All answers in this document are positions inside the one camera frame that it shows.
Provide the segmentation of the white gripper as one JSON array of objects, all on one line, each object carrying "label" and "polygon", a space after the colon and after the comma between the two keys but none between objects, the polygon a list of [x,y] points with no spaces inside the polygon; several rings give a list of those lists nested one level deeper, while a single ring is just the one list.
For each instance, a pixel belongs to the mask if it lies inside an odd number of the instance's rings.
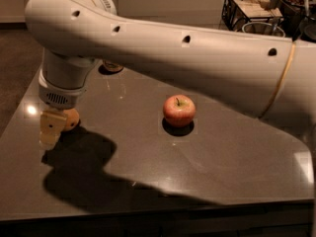
[{"label": "white gripper", "polygon": [[[39,97],[56,109],[72,109],[85,92],[85,70],[53,70],[39,72]],[[44,150],[54,148],[66,126],[67,115],[59,110],[40,114],[39,144]]]}]

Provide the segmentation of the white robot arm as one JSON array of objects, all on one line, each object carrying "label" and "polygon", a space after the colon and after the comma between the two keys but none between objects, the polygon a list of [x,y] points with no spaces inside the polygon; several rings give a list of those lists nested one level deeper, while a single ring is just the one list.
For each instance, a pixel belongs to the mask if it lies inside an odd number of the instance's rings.
[{"label": "white robot arm", "polygon": [[104,59],[194,90],[315,146],[316,43],[132,20],[112,0],[29,0],[39,96],[71,109]]}]

